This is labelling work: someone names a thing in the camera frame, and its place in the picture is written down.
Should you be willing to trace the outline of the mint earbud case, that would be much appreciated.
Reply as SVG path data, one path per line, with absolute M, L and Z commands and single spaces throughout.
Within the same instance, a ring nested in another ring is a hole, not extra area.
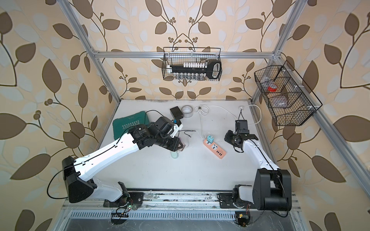
M 171 157 L 173 159 L 177 159 L 179 157 L 179 154 L 177 152 L 171 152 Z

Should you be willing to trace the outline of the teal charger plug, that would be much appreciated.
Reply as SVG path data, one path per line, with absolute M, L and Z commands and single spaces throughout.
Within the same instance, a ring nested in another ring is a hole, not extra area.
M 212 135 L 207 136 L 207 143 L 211 144 L 214 142 L 214 137 Z

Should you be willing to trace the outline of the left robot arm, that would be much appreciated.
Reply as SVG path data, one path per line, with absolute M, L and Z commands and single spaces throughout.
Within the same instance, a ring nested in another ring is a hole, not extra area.
M 171 152 L 183 150 L 185 146 L 176 136 L 182 128 L 179 119 L 161 116 L 156 122 L 127 128 L 117 140 L 87 156 L 65 158 L 61 170 L 67 191 L 65 199 L 70 203 L 104 199 L 108 207 L 124 206 L 130 197 L 124 183 L 105 182 L 96 178 L 96 174 L 145 147 L 157 145 Z

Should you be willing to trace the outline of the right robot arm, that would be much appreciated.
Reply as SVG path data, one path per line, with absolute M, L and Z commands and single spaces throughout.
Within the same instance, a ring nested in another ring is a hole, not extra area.
M 235 130 L 224 140 L 237 153 L 247 154 L 256 167 L 252 185 L 236 185 L 232 192 L 233 204 L 239 208 L 253 205 L 260 211 L 289 212 L 292 208 L 292 179 L 287 170 L 277 166 L 263 150 L 255 134 L 251 134 L 247 120 L 236 120 Z

